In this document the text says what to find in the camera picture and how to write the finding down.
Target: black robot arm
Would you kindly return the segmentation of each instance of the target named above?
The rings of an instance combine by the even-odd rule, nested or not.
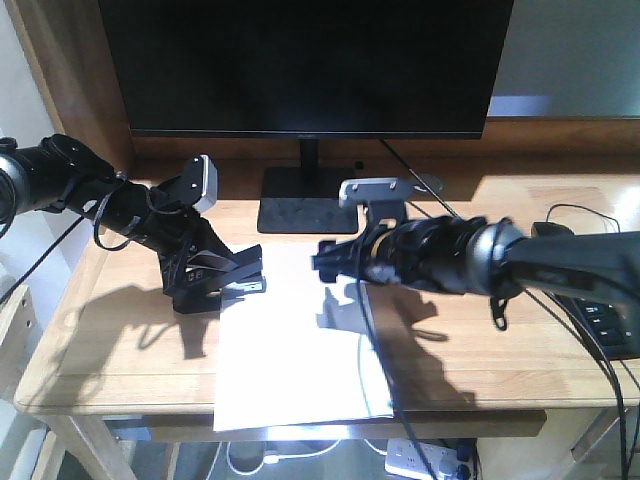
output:
[[[498,300],[535,287],[608,303],[621,314],[625,340],[640,351],[640,232],[529,238],[508,219],[408,220],[404,202],[411,193],[397,178],[344,182],[340,201],[364,205],[367,226],[354,240],[320,243],[313,268],[321,280],[360,276]]]
[[[223,286],[258,277],[262,270],[259,245],[234,254],[201,217],[216,199],[217,172],[206,155],[189,160],[180,176],[147,188],[65,135],[31,148],[0,139],[0,223],[5,231],[23,212],[72,210],[94,223],[99,244],[99,226],[127,238],[118,247],[104,248],[118,250],[135,241],[154,250],[163,292],[180,313],[215,309],[215,294]]]

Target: wooden wall panel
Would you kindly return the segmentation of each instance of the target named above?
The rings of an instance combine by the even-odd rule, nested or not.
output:
[[[134,152],[97,1],[5,4],[56,131],[128,169]]]

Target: wooden desk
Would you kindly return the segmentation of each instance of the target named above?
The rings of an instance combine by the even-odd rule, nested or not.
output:
[[[613,215],[632,230],[640,228],[638,185],[640,175],[487,175],[471,202],[453,205],[463,216],[496,221],[509,215],[528,231],[549,205],[571,201]],[[440,212],[433,202],[421,205]],[[227,200],[206,216],[227,243],[325,238],[260,235],[256,214],[254,200]],[[579,233],[605,226],[570,209],[553,218]],[[160,285],[153,252],[131,245],[108,253],[89,244],[15,396],[17,407],[43,417],[97,480],[133,478],[100,416],[211,415],[215,409],[218,316],[174,314]],[[420,436],[535,435],[545,409],[615,405],[601,370],[524,295],[509,305],[505,333],[494,329],[486,298],[380,287],[370,288],[370,296],[384,354],[405,407],[417,412]],[[629,364],[640,375],[640,363]],[[620,379],[629,404],[637,403],[638,392],[622,369]],[[194,432],[203,439],[202,430]],[[401,434],[393,422],[354,422],[348,432]],[[222,437],[211,432],[206,438]]]

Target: sheet of paper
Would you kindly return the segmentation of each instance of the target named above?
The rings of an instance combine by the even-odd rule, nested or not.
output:
[[[316,252],[263,245],[265,291],[224,290],[214,430],[392,416],[355,282],[321,283]]]

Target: white cable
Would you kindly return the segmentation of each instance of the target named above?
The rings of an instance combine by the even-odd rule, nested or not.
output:
[[[243,472],[238,470],[237,468],[235,468],[233,466],[233,462],[231,461],[231,458],[229,457],[229,449],[231,448],[231,443],[232,442],[227,442],[227,465],[229,466],[229,468],[231,469],[231,471],[233,473],[235,473],[236,475],[242,475],[244,477],[248,477],[250,475],[255,475],[256,473],[258,473],[260,471],[260,469],[264,466],[264,457],[262,458],[262,461],[260,462],[260,464],[254,468],[253,470],[249,471],[249,472]]]
[[[371,450],[373,450],[374,452],[376,452],[378,455],[382,455],[383,457],[387,455],[387,452],[382,450],[381,448],[376,447],[373,443],[371,443],[369,440],[367,440],[366,438],[363,438],[364,443],[366,443],[367,445],[369,445],[369,448]]]
[[[291,454],[291,455],[280,455],[278,453],[271,453],[271,454],[265,455],[265,463],[268,463],[268,464],[271,465],[273,463],[278,463],[278,461],[280,461],[280,460],[289,460],[289,459],[293,459],[293,458],[318,457],[320,455],[324,455],[325,453],[329,453],[331,450],[336,448],[340,444],[341,441],[342,440],[336,440],[331,445],[329,445],[327,448],[325,448],[323,450],[320,450],[318,452],[297,453],[297,454]]]

